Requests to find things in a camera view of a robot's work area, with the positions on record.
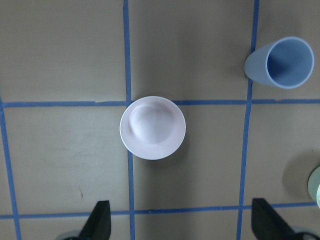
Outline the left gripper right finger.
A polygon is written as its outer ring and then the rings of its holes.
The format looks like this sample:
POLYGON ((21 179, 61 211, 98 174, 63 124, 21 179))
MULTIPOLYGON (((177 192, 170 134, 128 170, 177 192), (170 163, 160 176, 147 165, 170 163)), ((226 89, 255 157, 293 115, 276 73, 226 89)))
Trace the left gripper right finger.
POLYGON ((251 203, 251 229, 257 240, 299 240, 287 222, 264 198, 253 198, 251 203))

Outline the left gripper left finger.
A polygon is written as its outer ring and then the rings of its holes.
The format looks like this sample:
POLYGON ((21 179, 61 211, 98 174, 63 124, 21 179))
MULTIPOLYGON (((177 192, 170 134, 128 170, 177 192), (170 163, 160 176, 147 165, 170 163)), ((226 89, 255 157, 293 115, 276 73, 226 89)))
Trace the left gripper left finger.
POLYGON ((109 240, 111 237, 111 208, 108 200, 98 201, 83 226, 79 240, 109 240))

